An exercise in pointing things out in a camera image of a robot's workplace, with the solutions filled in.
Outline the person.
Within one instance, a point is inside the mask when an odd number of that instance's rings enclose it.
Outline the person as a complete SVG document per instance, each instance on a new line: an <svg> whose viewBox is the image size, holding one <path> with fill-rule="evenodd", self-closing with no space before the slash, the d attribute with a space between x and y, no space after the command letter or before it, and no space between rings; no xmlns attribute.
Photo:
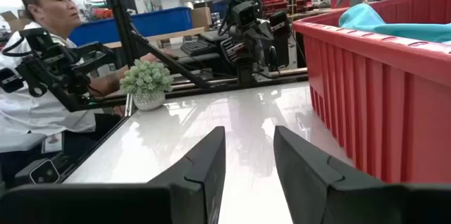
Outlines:
<svg viewBox="0 0 451 224"><path fill-rule="evenodd" d="M82 21L73 0L21 1L30 19L25 29L43 27L55 42L70 48L75 46L69 35ZM51 92L33 97L27 87L11 93L0 90L0 141L7 136L30 133L41 133L56 140L56 147L50 153L36 147L32 151L0 154L2 178L13 182L16 173L29 163L52 158L58 151L76 161L120 120L119 115L92 110L71 113Z"/></svg>

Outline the brown cardboard box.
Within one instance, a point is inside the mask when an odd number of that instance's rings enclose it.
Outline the brown cardboard box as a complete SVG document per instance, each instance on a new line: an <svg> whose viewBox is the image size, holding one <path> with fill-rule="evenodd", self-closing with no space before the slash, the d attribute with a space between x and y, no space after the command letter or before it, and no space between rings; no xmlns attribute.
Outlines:
<svg viewBox="0 0 451 224"><path fill-rule="evenodd" d="M9 24L11 32L23 30L27 24L31 23L31 20L27 18L25 11L22 9L17 10L16 14L12 11L5 11L0 13L0 16Z"/></svg>
<svg viewBox="0 0 451 224"><path fill-rule="evenodd" d="M212 24L211 11L209 7L193 8L191 10L193 28L202 27L209 31Z"/></svg>

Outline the turquoise shorts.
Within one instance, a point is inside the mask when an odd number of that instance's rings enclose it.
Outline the turquoise shorts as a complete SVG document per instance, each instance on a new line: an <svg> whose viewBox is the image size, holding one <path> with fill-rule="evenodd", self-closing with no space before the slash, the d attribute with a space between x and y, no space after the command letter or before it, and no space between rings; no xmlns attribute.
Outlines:
<svg viewBox="0 0 451 224"><path fill-rule="evenodd" d="M451 45L451 23L386 23L368 4L347 9L340 16L339 27Z"/></svg>

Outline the light wooden desk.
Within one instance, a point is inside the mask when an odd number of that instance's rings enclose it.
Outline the light wooden desk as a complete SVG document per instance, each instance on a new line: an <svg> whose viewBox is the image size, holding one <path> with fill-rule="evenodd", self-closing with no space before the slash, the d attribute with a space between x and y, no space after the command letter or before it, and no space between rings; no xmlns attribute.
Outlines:
<svg viewBox="0 0 451 224"><path fill-rule="evenodd" d="M154 41L159 41L162 39L172 39L172 38L178 38L178 37L186 37L186 36L192 36L192 35L198 35L201 34L203 32L205 32L205 27L197 27L197 28L193 28L190 30L184 30L184 31L179 31L179 32L172 32L172 33L167 33L167 34L162 34L162 35L154 35L154 36L148 36L145 37L145 39L147 39L148 41L154 42Z"/></svg>

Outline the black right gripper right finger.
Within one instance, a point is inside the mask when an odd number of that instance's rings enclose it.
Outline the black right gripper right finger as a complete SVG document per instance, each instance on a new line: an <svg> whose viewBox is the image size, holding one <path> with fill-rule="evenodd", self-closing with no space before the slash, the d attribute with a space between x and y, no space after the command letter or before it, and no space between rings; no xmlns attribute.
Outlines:
<svg viewBox="0 0 451 224"><path fill-rule="evenodd" d="M275 128L273 150L294 224L323 224L328 195L341 182L351 188L383 184L282 125Z"/></svg>

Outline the blue plastic bin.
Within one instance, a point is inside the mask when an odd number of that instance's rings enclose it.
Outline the blue plastic bin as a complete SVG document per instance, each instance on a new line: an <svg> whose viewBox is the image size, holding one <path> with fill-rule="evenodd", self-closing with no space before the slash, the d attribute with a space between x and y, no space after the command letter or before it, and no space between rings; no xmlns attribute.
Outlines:
<svg viewBox="0 0 451 224"><path fill-rule="evenodd" d="M145 37L180 32L193 27L191 8L184 6L136 14L130 16L130 19ZM116 21L109 18L83 23L71 32L69 40L80 46L91 42L118 42L120 37Z"/></svg>

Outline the black keyboard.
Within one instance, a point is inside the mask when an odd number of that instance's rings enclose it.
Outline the black keyboard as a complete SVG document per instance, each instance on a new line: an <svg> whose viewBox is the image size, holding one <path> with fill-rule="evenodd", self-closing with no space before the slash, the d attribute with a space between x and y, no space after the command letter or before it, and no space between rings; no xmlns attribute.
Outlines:
<svg viewBox="0 0 451 224"><path fill-rule="evenodd" d="M216 53L218 47L205 40L197 40L184 43L180 49L188 56L200 56L204 54Z"/></svg>

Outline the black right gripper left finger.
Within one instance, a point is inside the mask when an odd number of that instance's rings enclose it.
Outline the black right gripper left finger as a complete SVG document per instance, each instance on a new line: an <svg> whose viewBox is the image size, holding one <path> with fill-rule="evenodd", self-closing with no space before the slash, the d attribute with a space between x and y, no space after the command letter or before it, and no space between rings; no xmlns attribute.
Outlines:
<svg viewBox="0 0 451 224"><path fill-rule="evenodd" d="M218 224L226 174L226 134L215 127L179 161L148 182L152 224Z"/></svg>

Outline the small artificial potted plant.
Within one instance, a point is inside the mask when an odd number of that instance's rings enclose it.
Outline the small artificial potted plant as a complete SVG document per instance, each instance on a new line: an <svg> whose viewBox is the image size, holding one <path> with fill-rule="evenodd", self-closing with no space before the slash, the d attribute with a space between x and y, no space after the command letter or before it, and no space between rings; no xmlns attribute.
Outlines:
<svg viewBox="0 0 451 224"><path fill-rule="evenodd" d="M173 90L172 83L170 70L163 63L138 60L120 79L121 90L132 96L134 104L141 111L151 111L162 106L166 92Z"/></svg>

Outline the red plastic laundry basket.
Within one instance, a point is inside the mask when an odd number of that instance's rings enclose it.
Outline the red plastic laundry basket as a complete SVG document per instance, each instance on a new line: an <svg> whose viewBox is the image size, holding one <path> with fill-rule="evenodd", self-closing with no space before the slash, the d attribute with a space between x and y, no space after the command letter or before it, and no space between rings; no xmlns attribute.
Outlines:
<svg viewBox="0 0 451 224"><path fill-rule="evenodd" d="M451 183L451 45L341 28L341 15L294 24L315 112L358 169Z"/></svg>

